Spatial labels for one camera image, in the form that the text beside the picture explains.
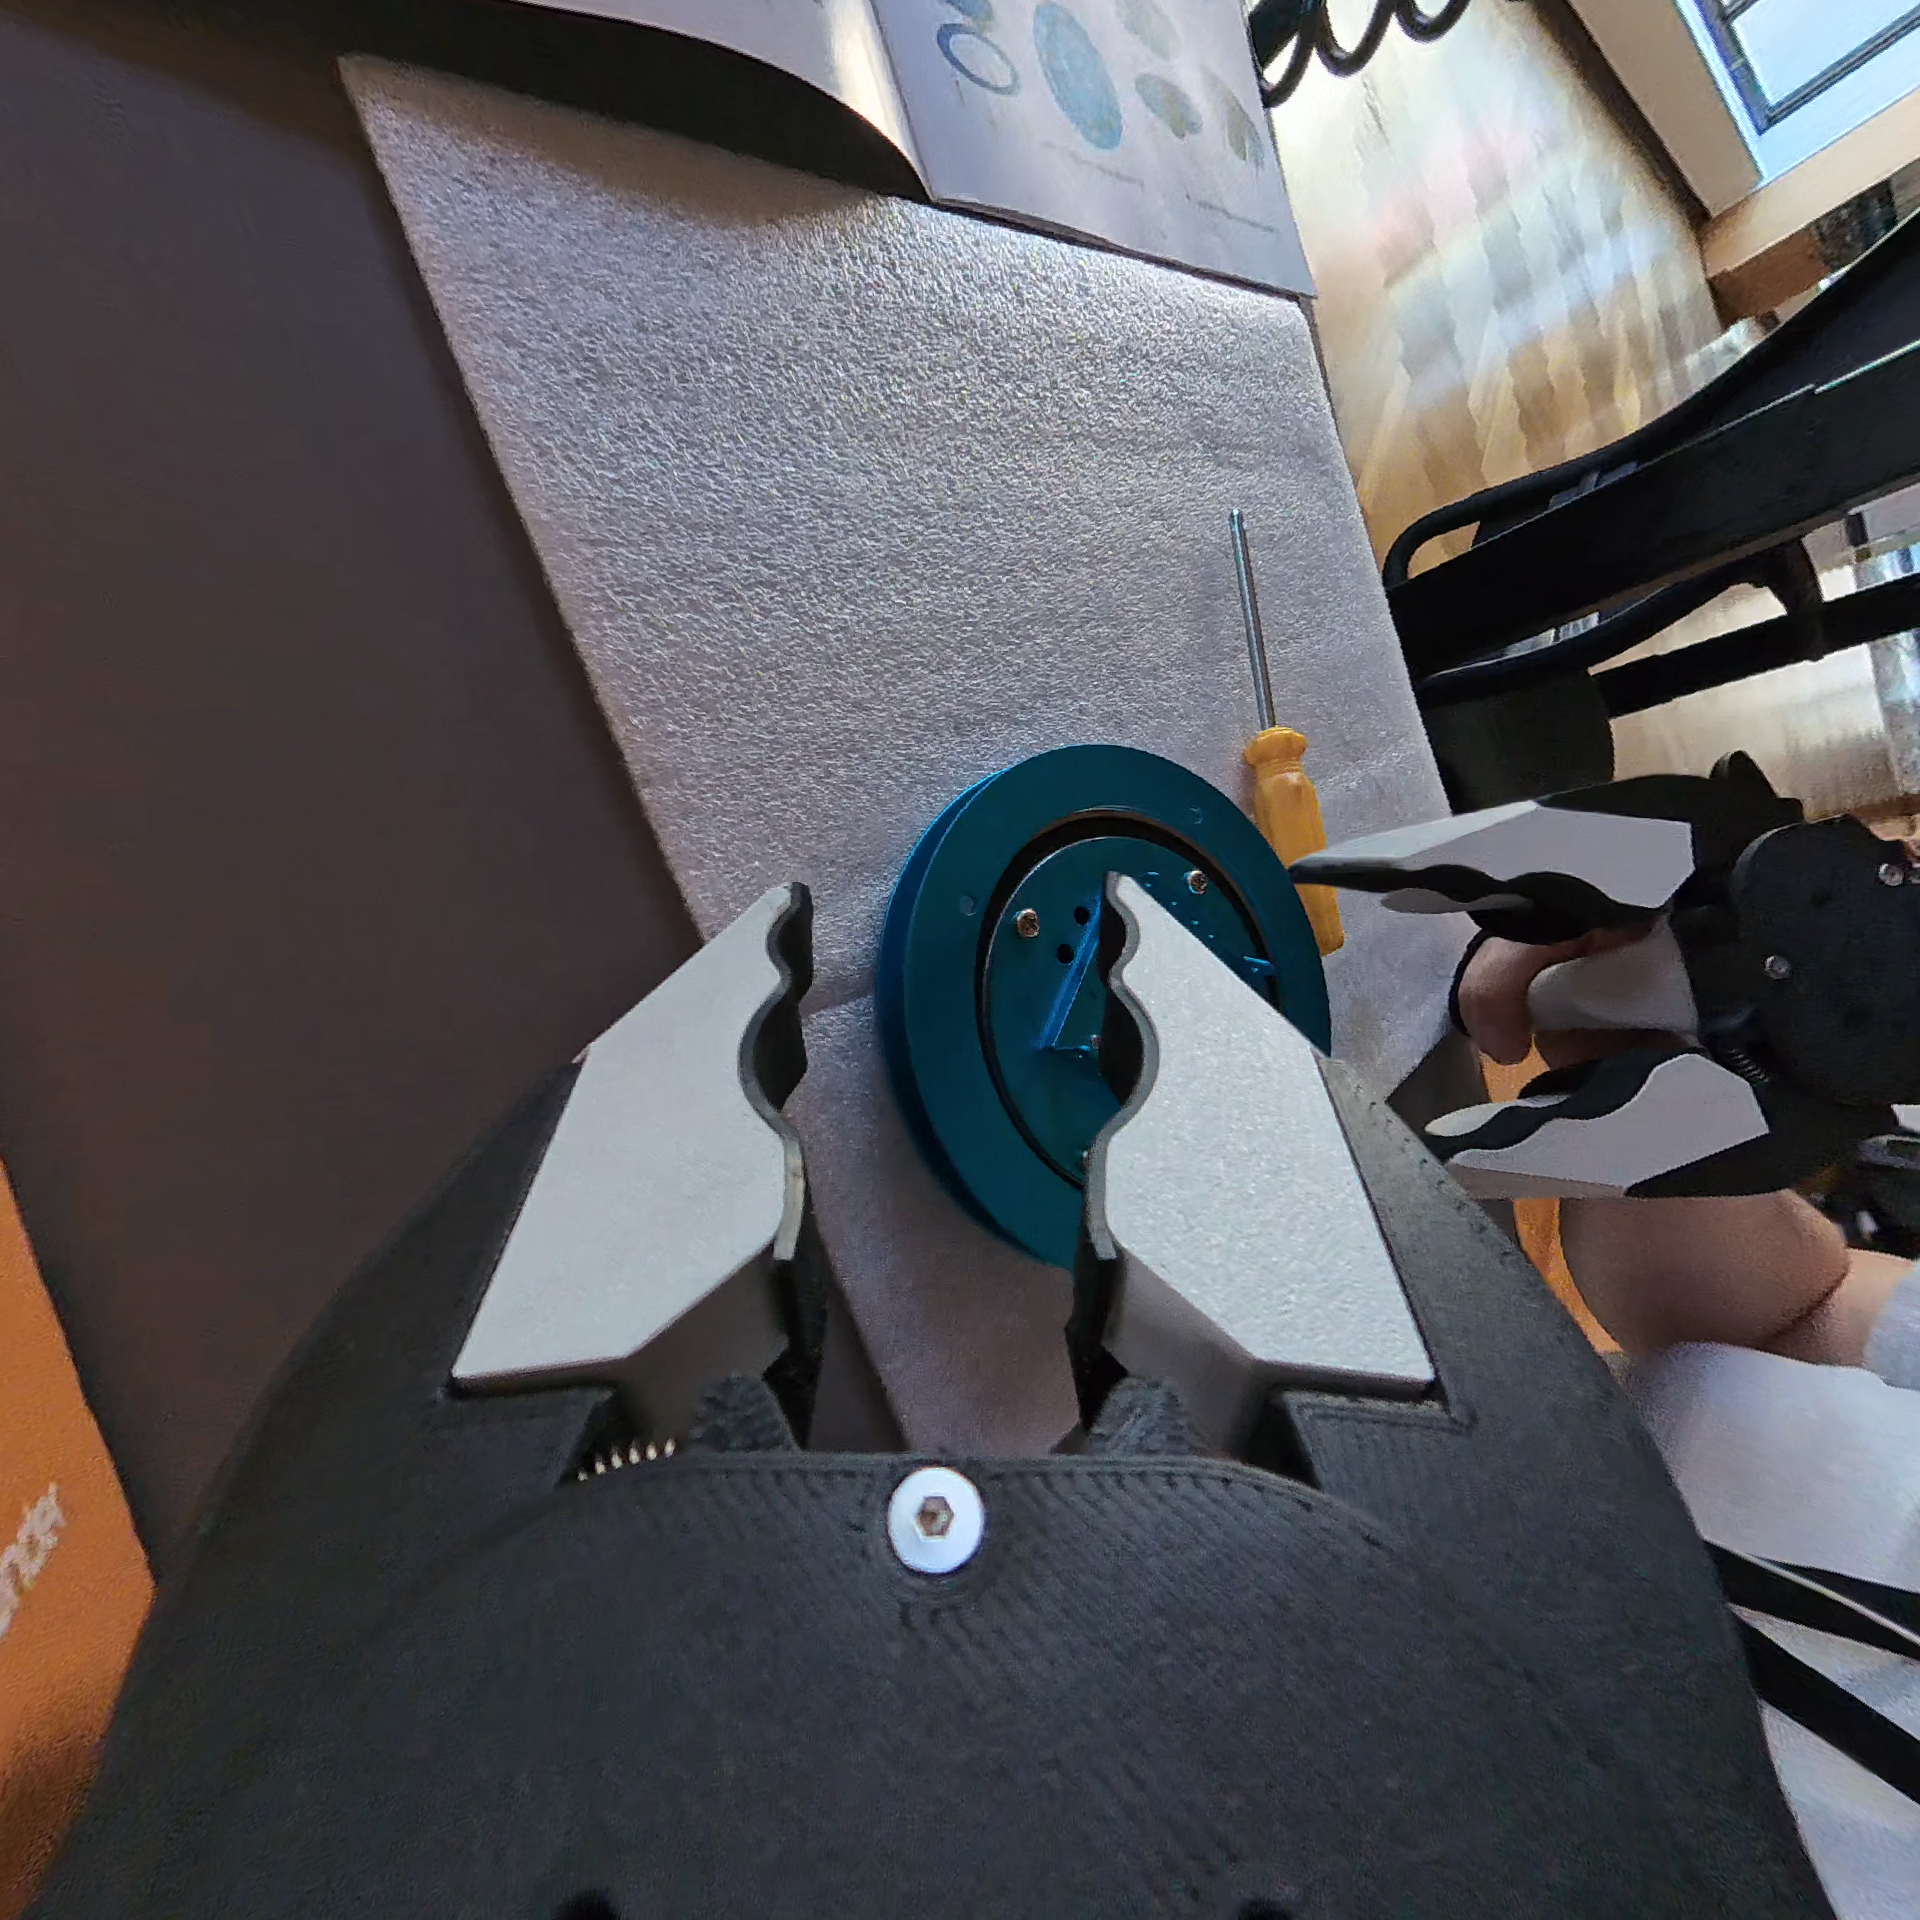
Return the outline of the open instruction booklet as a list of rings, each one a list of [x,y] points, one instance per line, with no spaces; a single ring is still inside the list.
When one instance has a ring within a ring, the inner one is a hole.
[[[944,208],[1313,299],[1239,2],[556,2],[853,110]]]

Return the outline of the grey desk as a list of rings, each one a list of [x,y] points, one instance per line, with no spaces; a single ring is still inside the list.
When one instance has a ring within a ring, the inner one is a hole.
[[[707,938],[347,58],[5,4],[5,1161],[156,1568],[341,1284]]]

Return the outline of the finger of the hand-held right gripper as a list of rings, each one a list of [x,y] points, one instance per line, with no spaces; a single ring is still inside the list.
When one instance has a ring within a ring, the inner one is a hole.
[[[1694,870],[1688,822],[1511,803],[1347,838],[1296,860],[1291,879],[1553,947],[1655,919]]]
[[[1478,1198],[1625,1198],[1766,1135],[1738,1073],[1688,1047],[1631,1047],[1437,1116],[1422,1138]]]

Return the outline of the person's right hand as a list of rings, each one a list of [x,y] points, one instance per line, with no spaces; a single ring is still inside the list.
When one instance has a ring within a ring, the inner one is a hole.
[[[1640,942],[1650,922],[1586,930],[1554,944],[1516,942],[1478,933],[1464,951],[1453,984],[1453,1015],[1472,1047],[1501,1069],[1521,1069],[1533,1057],[1547,1070],[1607,1059],[1640,1044],[1663,1044],[1663,1028],[1540,1028],[1528,1011],[1533,983],[1554,967]]]

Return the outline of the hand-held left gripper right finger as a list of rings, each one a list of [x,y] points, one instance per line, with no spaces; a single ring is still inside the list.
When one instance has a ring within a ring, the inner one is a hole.
[[[1099,952],[1120,1092],[1084,1166],[1078,1401],[1120,1377],[1184,1405],[1426,1397],[1437,1362],[1328,1057],[1135,877],[1105,881]]]

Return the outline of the black office chair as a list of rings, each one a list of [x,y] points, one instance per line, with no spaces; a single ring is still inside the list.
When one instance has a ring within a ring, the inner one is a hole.
[[[1417,518],[1382,587],[1449,805],[1616,777],[1614,723],[1916,631],[1807,540],[1916,487],[1919,218],[1613,444]]]

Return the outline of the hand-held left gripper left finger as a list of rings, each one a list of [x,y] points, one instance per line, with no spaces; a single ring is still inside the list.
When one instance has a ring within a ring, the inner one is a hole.
[[[819,1377],[804,1146],[813,899],[753,900],[578,1059],[453,1362],[481,1392],[609,1384],[694,1405],[731,1377],[792,1405]]]

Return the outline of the large window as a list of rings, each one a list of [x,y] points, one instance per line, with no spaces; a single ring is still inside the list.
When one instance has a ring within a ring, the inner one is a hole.
[[[1683,7],[1761,181],[1862,128],[1919,84],[1916,2]]]

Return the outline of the person's right forearm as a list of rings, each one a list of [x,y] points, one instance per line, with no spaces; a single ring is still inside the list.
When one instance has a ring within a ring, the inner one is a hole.
[[[1862,1369],[1913,1265],[1848,1244],[1809,1198],[1565,1198],[1557,1232],[1599,1326],[1628,1355],[1717,1343]]]

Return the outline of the person's white hoodie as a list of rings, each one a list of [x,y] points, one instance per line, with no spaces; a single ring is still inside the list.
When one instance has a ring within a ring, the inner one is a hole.
[[[1688,1346],[1625,1364],[1622,1380],[1709,1546],[1804,1580],[1892,1626],[1736,1602],[1766,1676],[1803,1714],[1765,1700],[1762,1724],[1807,1853],[1836,1916],[1919,1914],[1916,1793],[1830,1738],[1916,1738],[1919,1372],[1916,1269],[1872,1328],[1862,1367]]]

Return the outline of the blue round metal base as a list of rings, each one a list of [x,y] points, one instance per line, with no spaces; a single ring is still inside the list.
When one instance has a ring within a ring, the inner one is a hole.
[[[1212,782],[1146,751],[1075,745],[969,784],[906,860],[877,951],[877,1032],[903,1121],[949,1194],[1069,1269],[1092,1143],[1141,1067],[1108,1012],[1123,936],[1106,884],[1141,884],[1323,1051],[1324,958],[1285,859]]]

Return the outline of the white foam sheet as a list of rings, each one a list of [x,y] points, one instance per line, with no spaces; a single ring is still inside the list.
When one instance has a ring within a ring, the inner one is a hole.
[[[881,928],[1026,756],[1248,803],[1232,510],[1332,841],[1450,808],[1302,307],[436,70],[342,82],[699,933],[813,894],[788,1114],[909,1448],[1048,1452],[1072,1284],[910,1145]]]

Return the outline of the yellow-handled screwdriver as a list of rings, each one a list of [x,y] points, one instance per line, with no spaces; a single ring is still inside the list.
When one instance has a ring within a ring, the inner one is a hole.
[[[1328,847],[1319,790],[1307,770],[1305,733],[1281,725],[1268,648],[1243,508],[1228,510],[1234,580],[1257,707],[1257,733],[1243,749],[1254,778],[1254,820],[1283,866],[1293,868]]]

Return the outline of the orange kit box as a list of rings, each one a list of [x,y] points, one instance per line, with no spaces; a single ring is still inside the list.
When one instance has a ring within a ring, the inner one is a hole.
[[[2,1184],[2,1914],[84,1807],[153,1609],[148,1556]]]

